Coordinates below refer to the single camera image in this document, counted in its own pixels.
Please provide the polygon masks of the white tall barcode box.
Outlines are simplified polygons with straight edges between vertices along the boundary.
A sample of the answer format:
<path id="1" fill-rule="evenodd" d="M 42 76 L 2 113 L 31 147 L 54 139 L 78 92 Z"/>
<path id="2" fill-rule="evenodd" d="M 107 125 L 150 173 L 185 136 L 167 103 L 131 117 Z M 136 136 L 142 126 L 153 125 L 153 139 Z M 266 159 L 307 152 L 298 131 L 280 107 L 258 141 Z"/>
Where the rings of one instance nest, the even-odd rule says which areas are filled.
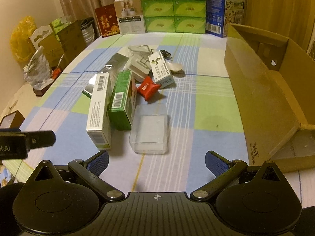
<path id="1" fill-rule="evenodd" d="M 86 132 L 99 150 L 108 150 L 111 145 L 111 125 L 107 112 L 111 96 L 109 73 L 96 74 Z"/>

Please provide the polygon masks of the clear plastic case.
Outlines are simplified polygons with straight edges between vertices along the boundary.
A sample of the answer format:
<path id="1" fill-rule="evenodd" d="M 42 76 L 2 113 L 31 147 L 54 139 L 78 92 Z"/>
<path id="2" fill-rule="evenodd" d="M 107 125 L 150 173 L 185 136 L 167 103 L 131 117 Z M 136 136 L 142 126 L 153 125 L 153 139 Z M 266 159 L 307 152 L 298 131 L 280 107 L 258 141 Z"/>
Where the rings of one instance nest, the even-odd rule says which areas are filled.
<path id="1" fill-rule="evenodd" d="M 132 150 L 138 154 L 162 155 L 167 152 L 168 116 L 165 104 L 136 106 L 129 136 Z"/>

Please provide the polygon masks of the green medicine box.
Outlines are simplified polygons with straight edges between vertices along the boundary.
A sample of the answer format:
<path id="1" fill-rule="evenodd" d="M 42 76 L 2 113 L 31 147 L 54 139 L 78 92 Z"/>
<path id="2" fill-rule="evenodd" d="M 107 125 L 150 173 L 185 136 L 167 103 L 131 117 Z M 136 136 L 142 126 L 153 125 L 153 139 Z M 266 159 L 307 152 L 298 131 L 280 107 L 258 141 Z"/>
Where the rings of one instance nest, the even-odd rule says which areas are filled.
<path id="1" fill-rule="evenodd" d="M 132 72 L 119 72 L 108 106 L 110 123 L 118 131 L 129 131 L 136 107 L 137 87 Z"/>

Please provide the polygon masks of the red snack packet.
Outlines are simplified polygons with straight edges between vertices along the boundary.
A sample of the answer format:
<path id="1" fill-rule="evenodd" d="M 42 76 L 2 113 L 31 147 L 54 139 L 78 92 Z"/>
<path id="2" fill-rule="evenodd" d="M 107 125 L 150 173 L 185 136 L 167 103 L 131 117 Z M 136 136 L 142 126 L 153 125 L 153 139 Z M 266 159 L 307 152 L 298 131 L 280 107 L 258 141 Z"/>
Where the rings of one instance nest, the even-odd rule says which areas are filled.
<path id="1" fill-rule="evenodd" d="M 140 94 L 145 99 L 145 101 L 149 101 L 160 89 L 160 87 L 161 84 L 156 84 L 153 82 L 150 76 L 147 76 L 137 88 L 137 93 Z"/>

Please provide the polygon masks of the silver foil pouch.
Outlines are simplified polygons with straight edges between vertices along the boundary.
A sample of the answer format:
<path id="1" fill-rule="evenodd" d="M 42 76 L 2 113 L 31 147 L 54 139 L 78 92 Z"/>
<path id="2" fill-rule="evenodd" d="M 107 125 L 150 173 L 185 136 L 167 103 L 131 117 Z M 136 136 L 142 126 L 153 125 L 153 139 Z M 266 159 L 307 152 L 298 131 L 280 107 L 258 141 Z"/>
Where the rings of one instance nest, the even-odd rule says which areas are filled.
<path id="1" fill-rule="evenodd" d="M 97 74 L 109 73 L 110 85 L 113 89 L 116 79 L 120 71 L 123 71 L 125 64 L 129 58 L 120 53 L 114 54 L 110 60 L 89 80 L 87 86 L 83 89 L 82 94 L 91 98 L 92 91 L 96 82 Z"/>

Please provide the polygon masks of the white plastic spoon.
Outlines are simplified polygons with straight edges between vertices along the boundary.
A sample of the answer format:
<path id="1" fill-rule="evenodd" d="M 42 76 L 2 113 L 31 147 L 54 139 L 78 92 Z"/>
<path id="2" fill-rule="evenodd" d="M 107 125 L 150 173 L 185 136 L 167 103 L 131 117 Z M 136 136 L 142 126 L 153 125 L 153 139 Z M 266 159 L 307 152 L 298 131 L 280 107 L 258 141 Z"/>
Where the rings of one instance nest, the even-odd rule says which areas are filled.
<path id="1" fill-rule="evenodd" d="M 180 72 L 183 69 L 183 65 L 173 61 L 166 60 L 166 65 L 168 69 L 174 73 Z"/>

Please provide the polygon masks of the white power adapter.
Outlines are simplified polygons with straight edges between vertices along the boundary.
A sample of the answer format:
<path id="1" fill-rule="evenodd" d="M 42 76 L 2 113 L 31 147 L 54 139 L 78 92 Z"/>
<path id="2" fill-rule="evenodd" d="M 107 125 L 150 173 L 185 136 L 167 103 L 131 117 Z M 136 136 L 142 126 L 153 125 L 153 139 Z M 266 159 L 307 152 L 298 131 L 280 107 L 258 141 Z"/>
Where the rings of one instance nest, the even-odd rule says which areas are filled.
<path id="1" fill-rule="evenodd" d="M 133 55 L 124 65 L 124 70 L 132 72 L 134 79 L 140 83 L 149 75 L 151 68 L 147 59 L 140 55 Z"/>

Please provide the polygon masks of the white green-print box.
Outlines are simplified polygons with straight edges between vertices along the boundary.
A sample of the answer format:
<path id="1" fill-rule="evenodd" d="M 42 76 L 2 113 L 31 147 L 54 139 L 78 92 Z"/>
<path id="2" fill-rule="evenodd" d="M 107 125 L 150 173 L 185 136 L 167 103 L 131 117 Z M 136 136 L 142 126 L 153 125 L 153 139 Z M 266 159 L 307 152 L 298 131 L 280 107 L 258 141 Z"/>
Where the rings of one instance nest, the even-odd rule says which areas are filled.
<path id="1" fill-rule="evenodd" d="M 151 65 L 154 82 L 156 84 L 160 84 L 161 88 L 165 88 L 175 82 L 160 51 L 151 54 L 148 59 Z"/>

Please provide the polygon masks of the clear bag with parts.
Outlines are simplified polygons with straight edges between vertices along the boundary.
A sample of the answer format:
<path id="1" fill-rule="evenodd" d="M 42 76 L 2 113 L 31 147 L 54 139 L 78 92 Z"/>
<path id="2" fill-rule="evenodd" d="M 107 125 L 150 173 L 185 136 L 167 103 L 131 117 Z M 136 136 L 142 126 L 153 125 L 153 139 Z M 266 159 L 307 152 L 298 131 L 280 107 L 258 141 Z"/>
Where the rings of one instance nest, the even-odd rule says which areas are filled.
<path id="1" fill-rule="evenodd" d="M 132 45 L 128 46 L 128 50 L 132 55 L 149 56 L 153 52 L 148 45 Z"/>

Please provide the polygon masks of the yellow plastic bag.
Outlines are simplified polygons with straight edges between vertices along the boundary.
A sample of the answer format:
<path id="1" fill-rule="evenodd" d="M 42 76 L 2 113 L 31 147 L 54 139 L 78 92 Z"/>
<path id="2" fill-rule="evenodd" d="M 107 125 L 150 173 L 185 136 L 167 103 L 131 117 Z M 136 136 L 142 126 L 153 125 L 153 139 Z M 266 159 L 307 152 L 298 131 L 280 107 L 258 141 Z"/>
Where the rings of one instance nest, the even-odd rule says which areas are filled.
<path id="1" fill-rule="evenodd" d="M 37 29 L 32 16 L 25 16 L 14 28 L 10 38 L 10 48 L 14 59 L 19 62 L 28 62 L 35 53 L 30 36 Z"/>

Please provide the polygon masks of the brown cardboard boxes stack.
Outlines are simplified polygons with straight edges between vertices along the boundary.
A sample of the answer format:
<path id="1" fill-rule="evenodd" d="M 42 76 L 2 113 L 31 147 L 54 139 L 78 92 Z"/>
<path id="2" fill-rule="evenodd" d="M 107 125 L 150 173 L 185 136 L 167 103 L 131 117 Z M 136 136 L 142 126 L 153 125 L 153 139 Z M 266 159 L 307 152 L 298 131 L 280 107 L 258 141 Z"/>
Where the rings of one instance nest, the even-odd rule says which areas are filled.
<path id="1" fill-rule="evenodd" d="M 53 24 L 37 28 L 30 36 L 33 47 L 44 48 L 51 69 L 64 70 L 87 46 L 95 40 L 94 18 L 64 22 L 59 18 Z"/>

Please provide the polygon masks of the brown cardboard box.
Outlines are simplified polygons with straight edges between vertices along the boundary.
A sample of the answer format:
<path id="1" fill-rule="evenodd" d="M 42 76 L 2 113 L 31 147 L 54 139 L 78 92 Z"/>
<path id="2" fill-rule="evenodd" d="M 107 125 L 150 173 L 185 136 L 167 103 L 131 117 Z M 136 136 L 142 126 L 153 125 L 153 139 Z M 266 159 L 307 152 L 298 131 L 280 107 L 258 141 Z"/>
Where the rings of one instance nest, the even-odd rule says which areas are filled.
<path id="1" fill-rule="evenodd" d="M 230 24 L 225 58 L 249 162 L 314 167 L 314 61 L 291 38 Z"/>

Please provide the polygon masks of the red greeting card box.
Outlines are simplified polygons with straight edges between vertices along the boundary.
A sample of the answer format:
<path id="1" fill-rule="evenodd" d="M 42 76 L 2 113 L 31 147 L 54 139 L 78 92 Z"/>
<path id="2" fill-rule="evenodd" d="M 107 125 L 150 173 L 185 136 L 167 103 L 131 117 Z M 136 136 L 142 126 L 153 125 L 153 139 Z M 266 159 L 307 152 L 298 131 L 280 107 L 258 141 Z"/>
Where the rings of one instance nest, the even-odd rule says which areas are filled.
<path id="1" fill-rule="evenodd" d="M 102 37 L 120 33 L 114 4 L 102 6 L 94 10 L 98 29 Z"/>

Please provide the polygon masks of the white product box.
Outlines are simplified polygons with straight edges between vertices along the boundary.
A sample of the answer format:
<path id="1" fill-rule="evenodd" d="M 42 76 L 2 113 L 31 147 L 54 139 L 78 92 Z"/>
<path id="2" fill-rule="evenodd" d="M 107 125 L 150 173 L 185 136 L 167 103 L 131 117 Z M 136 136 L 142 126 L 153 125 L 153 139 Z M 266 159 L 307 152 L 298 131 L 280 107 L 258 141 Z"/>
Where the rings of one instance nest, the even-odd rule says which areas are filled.
<path id="1" fill-rule="evenodd" d="M 141 0 L 115 0 L 114 8 L 121 34 L 146 33 Z"/>

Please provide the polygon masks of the green tissue pack stack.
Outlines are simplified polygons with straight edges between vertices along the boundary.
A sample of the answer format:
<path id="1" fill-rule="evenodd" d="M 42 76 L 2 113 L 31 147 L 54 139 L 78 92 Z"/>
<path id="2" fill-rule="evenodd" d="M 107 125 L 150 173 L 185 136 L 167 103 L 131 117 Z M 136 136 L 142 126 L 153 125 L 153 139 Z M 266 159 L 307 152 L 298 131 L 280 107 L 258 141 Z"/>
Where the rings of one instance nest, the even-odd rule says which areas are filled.
<path id="1" fill-rule="evenodd" d="M 141 0 L 147 32 L 204 34 L 206 0 Z"/>

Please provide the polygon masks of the blue milk carton box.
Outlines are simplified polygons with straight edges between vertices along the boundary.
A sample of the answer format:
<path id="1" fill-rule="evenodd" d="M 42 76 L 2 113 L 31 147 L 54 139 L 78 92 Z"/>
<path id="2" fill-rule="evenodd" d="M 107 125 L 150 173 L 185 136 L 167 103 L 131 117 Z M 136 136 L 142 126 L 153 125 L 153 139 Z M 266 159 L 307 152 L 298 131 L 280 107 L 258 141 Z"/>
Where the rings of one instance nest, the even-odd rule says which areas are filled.
<path id="1" fill-rule="evenodd" d="M 245 0 L 206 0 L 206 32 L 217 37 L 227 35 L 230 23 L 243 24 Z"/>

